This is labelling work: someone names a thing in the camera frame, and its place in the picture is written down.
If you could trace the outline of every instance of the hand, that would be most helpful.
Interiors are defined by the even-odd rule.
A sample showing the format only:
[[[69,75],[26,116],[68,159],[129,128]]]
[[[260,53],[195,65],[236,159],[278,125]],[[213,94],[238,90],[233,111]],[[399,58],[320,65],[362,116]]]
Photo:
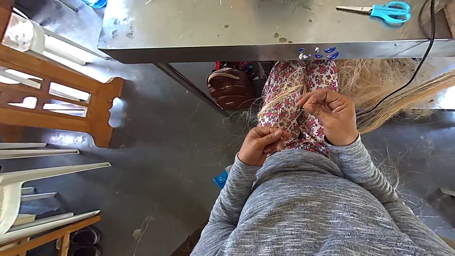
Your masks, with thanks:
[[[319,119],[326,139],[335,146],[346,146],[357,139],[354,101],[328,89],[305,93],[297,106]]]
[[[270,126],[254,127],[243,141],[238,158],[245,164],[262,166],[268,153],[281,151],[282,137],[288,139],[291,134]]]

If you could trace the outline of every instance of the scissor handle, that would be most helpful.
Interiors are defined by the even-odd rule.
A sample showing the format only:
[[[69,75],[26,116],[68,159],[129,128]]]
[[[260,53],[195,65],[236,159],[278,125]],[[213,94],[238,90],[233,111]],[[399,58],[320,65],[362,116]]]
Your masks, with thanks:
[[[406,12],[411,11],[411,6],[402,1],[392,1],[388,4],[385,4],[384,7],[389,8],[389,10],[391,10],[391,11],[394,11],[394,10],[403,10]]]
[[[411,6],[401,1],[392,1],[385,5],[374,5],[371,16],[384,19],[389,24],[400,24],[411,18]]]

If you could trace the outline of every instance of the person's left hand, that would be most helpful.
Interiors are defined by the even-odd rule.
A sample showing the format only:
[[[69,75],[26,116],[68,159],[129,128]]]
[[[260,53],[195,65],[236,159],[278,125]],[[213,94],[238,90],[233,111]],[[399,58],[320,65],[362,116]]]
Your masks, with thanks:
[[[250,130],[242,147],[238,152],[238,158],[245,164],[262,166],[268,153],[281,151],[283,141],[291,137],[276,127],[254,127]]]

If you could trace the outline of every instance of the sleeve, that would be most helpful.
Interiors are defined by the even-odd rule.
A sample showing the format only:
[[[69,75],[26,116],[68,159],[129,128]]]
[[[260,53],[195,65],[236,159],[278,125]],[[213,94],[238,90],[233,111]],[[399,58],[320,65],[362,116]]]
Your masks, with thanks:
[[[260,166],[251,166],[235,157],[234,165],[227,176],[201,238],[191,255],[215,255],[237,227],[240,213],[251,194],[256,172]]]
[[[401,232],[405,233],[417,246],[431,255],[455,255],[455,250],[431,231],[398,198],[396,189],[371,161],[371,156],[362,144],[360,135],[347,146],[333,146],[327,140],[326,144],[345,178],[362,186],[376,197]]]

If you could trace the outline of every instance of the bundle of fibers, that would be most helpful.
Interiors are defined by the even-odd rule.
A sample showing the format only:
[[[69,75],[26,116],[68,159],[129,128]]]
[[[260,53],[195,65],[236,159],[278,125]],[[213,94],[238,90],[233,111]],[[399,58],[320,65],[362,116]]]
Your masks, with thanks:
[[[339,92],[356,108],[372,107],[404,85],[417,64],[410,58],[337,60]]]
[[[285,83],[281,86],[281,92],[278,93],[271,101],[264,104],[261,110],[258,112],[258,120],[260,120],[264,115],[267,114],[272,109],[275,109],[276,104],[282,104],[282,102],[288,98],[291,94],[295,92],[303,93],[306,91],[306,84],[307,84],[307,75],[306,75],[306,67],[301,67],[296,71],[292,72]]]
[[[399,91],[383,101],[372,112],[357,117],[357,129],[360,134],[373,131],[401,111],[410,109],[454,85],[455,69],[409,90]]]

